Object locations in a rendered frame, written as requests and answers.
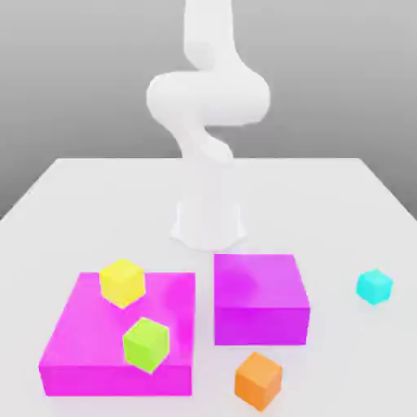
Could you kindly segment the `small orange cube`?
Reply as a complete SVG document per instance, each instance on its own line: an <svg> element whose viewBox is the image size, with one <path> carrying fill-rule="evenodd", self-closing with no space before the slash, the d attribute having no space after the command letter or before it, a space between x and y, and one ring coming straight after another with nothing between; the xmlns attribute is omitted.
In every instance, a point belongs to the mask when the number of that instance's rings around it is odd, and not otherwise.
<svg viewBox="0 0 417 417"><path fill-rule="evenodd" d="M263 411L280 392L282 378L277 362L253 352L235 371L235 395Z"/></svg>

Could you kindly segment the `large purple box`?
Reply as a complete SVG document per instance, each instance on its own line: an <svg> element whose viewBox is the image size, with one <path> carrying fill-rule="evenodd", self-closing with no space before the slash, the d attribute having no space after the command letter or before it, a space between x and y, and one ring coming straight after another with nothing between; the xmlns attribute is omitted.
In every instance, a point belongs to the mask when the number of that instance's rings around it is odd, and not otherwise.
<svg viewBox="0 0 417 417"><path fill-rule="evenodd" d="M290 254L216 254L216 345L305 345L310 305Z"/></svg>

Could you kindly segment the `large magenta box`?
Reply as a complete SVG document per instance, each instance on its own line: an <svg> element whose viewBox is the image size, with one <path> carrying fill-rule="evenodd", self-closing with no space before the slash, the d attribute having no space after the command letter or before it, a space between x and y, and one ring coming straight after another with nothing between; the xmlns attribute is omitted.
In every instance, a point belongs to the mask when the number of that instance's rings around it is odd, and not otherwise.
<svg viewBox="0 0 417 417"><path fill-rule="evenodd" d="M96 272L79 274L38 364L45 394L190 396L195 274L147 273L146 294L126 309L104 300ZM169 328L169 356L151 374L125 361L122 336L140 319Z"/></svg>

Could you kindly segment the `small cyan cube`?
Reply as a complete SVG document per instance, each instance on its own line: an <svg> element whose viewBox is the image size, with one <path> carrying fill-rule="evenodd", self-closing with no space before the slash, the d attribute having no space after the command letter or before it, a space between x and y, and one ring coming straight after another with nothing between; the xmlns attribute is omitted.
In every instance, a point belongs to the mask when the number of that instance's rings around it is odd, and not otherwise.
<svg viewBox="0 0 417 417"><path fill-rule="evenodd" d="M359 275L356 293L371 305L389 299L393 288L393 280L380 270L369 270Z"/></svg>

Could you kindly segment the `small yellow cube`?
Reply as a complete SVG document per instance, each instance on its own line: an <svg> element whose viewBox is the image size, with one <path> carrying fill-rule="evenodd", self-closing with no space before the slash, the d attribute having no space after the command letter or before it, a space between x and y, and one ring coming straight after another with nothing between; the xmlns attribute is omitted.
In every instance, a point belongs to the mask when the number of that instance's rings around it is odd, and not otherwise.
<svg viewBox="0 0 417 417"><path fill-rule="evenodd" d="M119 259L99 271L102 297L125 309L146 294L143 268L127 259Z"/></svg>

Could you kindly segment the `small green cube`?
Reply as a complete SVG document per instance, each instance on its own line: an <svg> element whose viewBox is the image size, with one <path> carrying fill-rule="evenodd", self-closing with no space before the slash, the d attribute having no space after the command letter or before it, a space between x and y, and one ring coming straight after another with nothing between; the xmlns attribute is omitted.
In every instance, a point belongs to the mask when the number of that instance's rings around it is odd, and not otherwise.
<svg viewBox="0 0 417 417"><path fill-rule="evenodd" d="M169 355L169 328L140 318L122 337L124 358L138 369L152 374Z"/></svg>

